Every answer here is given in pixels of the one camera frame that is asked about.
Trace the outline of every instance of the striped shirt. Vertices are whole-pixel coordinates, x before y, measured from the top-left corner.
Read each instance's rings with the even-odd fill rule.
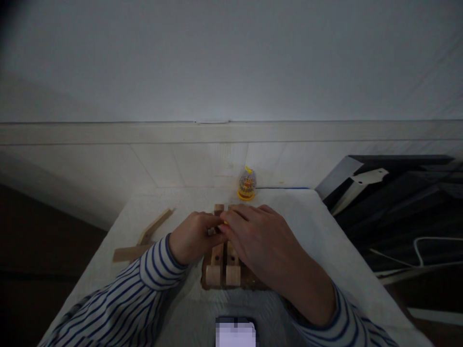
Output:
[[[86,296],[61,319],[42,346],[145,346],[156,340],[160,307],[187,267],[172,257],[168,239],[153,245],[115,281]],[[312,346],[397,346],[334,285],[337,308],[323,328],[308,323],[285,299],[292,323]]]

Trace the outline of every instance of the yellow object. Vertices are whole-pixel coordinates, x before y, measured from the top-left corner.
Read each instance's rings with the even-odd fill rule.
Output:
[[[238,197],[244,201],[250,201],[254,197],[256,189],[256,174],[245,166],[245,172],[241,175],[238,186]]]

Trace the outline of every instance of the white table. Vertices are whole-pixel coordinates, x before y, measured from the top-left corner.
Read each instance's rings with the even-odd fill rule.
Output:
[[[114,249],[136,244],[140,233],[166,208],[174,214],[155,232],[159,240],[192,211],[212,212],[216,203],[238,203],[236,191],[224,188],[159,188],[135,194],[124,207],[76,287],[51,324],[84,296],[110,281],[127,263],[112,263]],[[260,189],[251,202],[267,204],[283,215],[298,241],[330,277],[401,346],[432,346],[401,312],[347,239],[317,193],[308,189]],[[213,346],[215,317],[252,317],[262,346],[303,346],[278,296],[270,291],[252,292],[201,288],[201,261],[165,306],[157,346]]]

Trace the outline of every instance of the wall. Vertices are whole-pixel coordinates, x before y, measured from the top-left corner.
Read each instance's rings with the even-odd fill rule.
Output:
[[[463,121],[0,125],[0,182],[109,229],[143,187],[310,187],[350,154],[463,159]]]
[[[26,1],[0,121],[463,118],[458,0]]]
[[[146,185],[235,189],[245,164],[261,187],[314,188],[349,154],[462,157],[458,0],[43,0],[14,13],[0,182],[104,229]]]

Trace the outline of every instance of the phone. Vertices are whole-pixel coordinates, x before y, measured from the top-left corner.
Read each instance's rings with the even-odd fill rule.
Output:
[[[216,318],[216,347],[259,347],[259,334],[250,318]]]

